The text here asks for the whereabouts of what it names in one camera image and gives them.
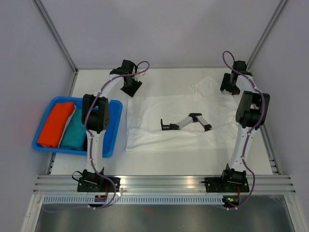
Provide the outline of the white t-shirt with robot print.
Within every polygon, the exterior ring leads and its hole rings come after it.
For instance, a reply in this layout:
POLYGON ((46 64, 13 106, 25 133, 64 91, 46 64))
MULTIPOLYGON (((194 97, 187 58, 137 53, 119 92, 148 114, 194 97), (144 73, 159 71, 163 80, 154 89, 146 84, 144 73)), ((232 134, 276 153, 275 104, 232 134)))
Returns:
POLYGON ((192 88, 193 94, 129 100, 126 151, 234 148, 238 133, 234 98, 221 93, 218 83, 210 76, 192 88), (194 122, 180 130, 162 130, 162 123, 183 124, 190 113, 200 113, 211 129, 205 131, 199 122, 194 122))

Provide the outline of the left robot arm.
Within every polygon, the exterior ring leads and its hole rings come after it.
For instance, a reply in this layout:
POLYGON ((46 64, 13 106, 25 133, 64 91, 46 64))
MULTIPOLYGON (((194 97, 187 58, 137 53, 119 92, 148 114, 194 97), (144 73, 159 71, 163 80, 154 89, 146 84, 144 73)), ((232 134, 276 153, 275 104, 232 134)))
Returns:
POLYGON ((120 67, 110 71, 107 81, 93 94, 83 96, 82 124, 87 135, 87 162, 85 170, 94 173, 88 185, 94 191, 101 191, 105 187, 103 167, 103 139, 111 122, 110 100, 108 96, 116 90, 121 90, 133 97, 141 87, 142 76, 150 67, 149 62, 146 69, 139 66, 143 62, 135 64, 130 60, 123 60, 120 67))

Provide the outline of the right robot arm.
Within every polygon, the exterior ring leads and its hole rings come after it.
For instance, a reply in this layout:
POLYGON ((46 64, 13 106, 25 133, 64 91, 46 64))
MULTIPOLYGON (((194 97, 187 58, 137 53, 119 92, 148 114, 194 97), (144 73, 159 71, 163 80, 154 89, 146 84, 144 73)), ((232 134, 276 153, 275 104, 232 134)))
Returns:
POLYGON ((245 61, 240 60, 233 62, 231 73, 224 74, 220 91, 241 95, 236 111, 237 139, 232 157, 220 179, 221 187, 231 191, 246 179, 247 157, 256 132, 265 122, 270 95, 256 86, 245 61))

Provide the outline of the blue plastic bin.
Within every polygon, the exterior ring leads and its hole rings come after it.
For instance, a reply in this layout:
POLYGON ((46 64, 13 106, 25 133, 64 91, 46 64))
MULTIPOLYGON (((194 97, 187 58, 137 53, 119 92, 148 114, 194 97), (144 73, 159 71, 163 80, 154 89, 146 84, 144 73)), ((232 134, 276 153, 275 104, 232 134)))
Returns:
MULTIPOLYGON (((66 154, 75 154, 75 155, 86 156, 87 151, 82 151, 82 150, 79 151, 79 150, 74 150, 74 149, 62 149, 62 148, 47 148, 47 147, 43 147, 43 146, 39 145, 39 143, 38 143, 39 135, 40 135, 40 133, 43 129, 43 126, 45 125, 47 118, 48 118, 50 112, 52 111, 53 107, 57 103, 66 103, 66 102, 74 103, 78 109, 81 109, 81 107, 82 107, 82 98, 64 97, 64 96, 58 96, 58 97, 53 98, 51 100, 51 102, 49 103, 47 109, 45 110, 43 118, 42 118, 42 120, 41 120, 41 122, 38 126, 38 129, 37 129, 35 135, 34 135, 34 138, 33 138, 33 141, 32 141, 32 147, 35 150, 38 150, 38 151, 66 153, 66 154)), ((102 156, 104 158, 109 158, 113 154, 123 105, 118 100, 111 100, 110 103, 109 103, 109 107, 110 107, 111 121, 110 121, 110 124, 109 124, 106 132, 105 132, 104 139, 103 139, 102 156)))

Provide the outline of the teal rolled t-shirt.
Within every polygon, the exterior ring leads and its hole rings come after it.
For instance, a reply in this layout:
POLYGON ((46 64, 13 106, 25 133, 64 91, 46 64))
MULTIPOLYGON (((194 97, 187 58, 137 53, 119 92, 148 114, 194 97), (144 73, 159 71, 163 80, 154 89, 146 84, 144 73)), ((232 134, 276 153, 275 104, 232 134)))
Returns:
POLYGON ((81 121, 82 110, 77 108, 66 131, 63 135, 59 148, 66 150, 82 151, 84 149, 84 141, 86 132, 81 121))

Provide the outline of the orange rolled t-shirt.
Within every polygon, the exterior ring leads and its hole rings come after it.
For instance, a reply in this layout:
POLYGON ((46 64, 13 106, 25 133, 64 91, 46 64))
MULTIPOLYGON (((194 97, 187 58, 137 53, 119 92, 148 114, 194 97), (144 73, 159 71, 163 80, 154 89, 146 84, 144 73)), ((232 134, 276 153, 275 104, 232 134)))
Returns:
POLYGON ((58 148, 75 109, 72 102, 56 103, 44 123, 37 143, 47 148, 58 148))

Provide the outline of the dark navy t-shirt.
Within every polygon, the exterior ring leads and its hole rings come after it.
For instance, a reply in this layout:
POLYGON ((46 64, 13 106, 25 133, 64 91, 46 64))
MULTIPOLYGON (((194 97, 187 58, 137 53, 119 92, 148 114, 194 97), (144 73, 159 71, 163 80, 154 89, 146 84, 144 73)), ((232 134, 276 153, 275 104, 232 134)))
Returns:
POLYGON ((83 145, 82 145, 82 149, 83 151, 87 151, 87 138, 85 138, 84 142, 83 142, 83 145))

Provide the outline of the right aluminium frame post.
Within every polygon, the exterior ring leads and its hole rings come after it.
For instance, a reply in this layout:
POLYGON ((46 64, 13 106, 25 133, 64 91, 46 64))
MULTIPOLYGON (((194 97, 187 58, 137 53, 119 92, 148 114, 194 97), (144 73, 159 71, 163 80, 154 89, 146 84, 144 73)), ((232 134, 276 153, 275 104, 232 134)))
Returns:
POLYGON ((268 21, 265 29, 263 30, 262 35, 260 36, 256 46, 254 47, 251 55, 249 56, 248 62, 247 62, 247 68, 250 69, 250 67, 253 65, 256 57, 258 56, 260 50, 262 49, 264 43, 266 42, 267 38, 269 37, 270 33, 274 29, 276 23, 278 22, 282 12, 284 11, 285 7, 287 6, 289 0, 280 0, 276 9, 274 10, 273 14, 271 15, 270 20, 268 21))

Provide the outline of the aluminium frame post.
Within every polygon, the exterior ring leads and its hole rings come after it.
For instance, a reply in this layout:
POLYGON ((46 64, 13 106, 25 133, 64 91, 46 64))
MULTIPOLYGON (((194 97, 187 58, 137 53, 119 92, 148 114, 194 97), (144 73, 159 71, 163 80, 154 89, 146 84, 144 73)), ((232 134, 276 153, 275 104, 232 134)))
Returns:
POLYGON ((267 38, 269 37, 270 33, 274 29, 276 23, 278 22, 282 12, 284 11, 285 7, 287 6, 289 0, 280 0, 276 9, 274 10, 273 14, 271 15, 270 20, 268 21, 265 29, 263 30, 262 35, 260 36, 256 46, 254 47, 251 55, 249 56, 248 62, 247 62, 247 68, 250 69, 250 67, 253 65, 256 57, 258 56, 260 50, 262 49, 264 43, 266 42, 267 38))
POLYGON ((58 48, 60 49, 62 55, 64 56, 66 62, 68 63, 68 65, 70 66, 70 68, 72 69, 72 71, 74 73, 78 72, 78 69, 76 67, 76 65, 74 64, 66 46, 64 45, 47 9, 45 8, 43 2, 41 0, 33 0, 32 1, 35 5, 35 7, 37 8, 39 14, 41 15, 43 21, 45 22, 48 30, 50 31, 53 39, 55 40, 58 48))

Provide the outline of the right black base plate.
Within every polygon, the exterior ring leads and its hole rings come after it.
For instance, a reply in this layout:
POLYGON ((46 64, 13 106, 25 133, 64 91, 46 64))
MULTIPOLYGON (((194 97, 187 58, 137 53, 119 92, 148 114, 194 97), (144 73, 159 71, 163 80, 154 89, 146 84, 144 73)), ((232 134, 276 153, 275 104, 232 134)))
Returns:
POLYGON ((248 193, 250 191, 245 172, 229 173, 223 171, 220 177, 206 177, 205 184, 207 193, 248 193))

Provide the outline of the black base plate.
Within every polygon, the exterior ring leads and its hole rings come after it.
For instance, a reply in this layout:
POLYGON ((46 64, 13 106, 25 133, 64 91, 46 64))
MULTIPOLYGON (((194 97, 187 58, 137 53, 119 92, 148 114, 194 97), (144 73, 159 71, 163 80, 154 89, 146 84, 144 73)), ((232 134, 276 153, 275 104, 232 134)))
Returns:
POLYGON ((76 179, 74 175, 72 175, 72 178, 78 182, 77 192, 119 192, 121 180, 119 177, 105 176, 105 178, 103 178, 96 173, 89 172, 88 170, 76 172, 80 175, 80 177, 76 179))
POLYGON ((250 191, 245 172, 229 173, 223 171, 220 177, 206 177, 205 184, 207 193, 248 193, 250 191))

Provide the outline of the left aluminium frame post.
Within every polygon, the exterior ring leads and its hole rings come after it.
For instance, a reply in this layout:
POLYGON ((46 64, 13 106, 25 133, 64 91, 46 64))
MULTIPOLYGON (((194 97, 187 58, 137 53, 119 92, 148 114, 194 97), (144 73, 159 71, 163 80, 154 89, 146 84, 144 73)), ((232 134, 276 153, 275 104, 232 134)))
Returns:
POLYGON ((68 63, 68 65, 70 66, 70 68, 72 69, 72 71, 74 73, 78 72, 78 69, 76 67, 76 65, 74 64, 66 46, 64 45, 47 9, 45 8, 43 2, 41 0, 33 0, 32 1, 35 5, 35 7, 37 8, 39 14, 41 15, 43 21, 45 22, 48 30, 50 31, 53 39, 55 40, 58 48, 60 49, 62 55, 64 56, 66 62, 68 63))

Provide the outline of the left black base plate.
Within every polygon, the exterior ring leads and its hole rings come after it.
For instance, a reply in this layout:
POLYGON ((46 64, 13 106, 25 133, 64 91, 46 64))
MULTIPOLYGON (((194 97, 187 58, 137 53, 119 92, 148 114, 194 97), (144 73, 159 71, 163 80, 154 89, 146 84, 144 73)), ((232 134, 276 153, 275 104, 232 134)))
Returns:
POLYGON ((119 192, 121 180, 119 177, 105 176, 105 178, 103 178, 96 173, 89 172, 88 170, 76 172, 80 175, 80 177, 76 179, 74 175, 72 175, 72 178, 78 182, 77 192, 119 192))

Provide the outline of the aluminium mounting rail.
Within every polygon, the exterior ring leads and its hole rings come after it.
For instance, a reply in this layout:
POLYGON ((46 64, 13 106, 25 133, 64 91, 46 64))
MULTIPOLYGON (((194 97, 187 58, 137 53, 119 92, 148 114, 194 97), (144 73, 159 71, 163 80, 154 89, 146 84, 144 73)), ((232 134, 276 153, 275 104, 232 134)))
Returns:
MULTIPOLYGON (((206 177, 203 175, 119 175, 121 194, 127 195, 204 195, 206 177)), ((256 195, 295 194, 296 190, 288 175, 247 176, 249 188, 256 195)), ((78 182, 70 175, 40 175, 35 181, 35 194, 75 194, 78 182)))

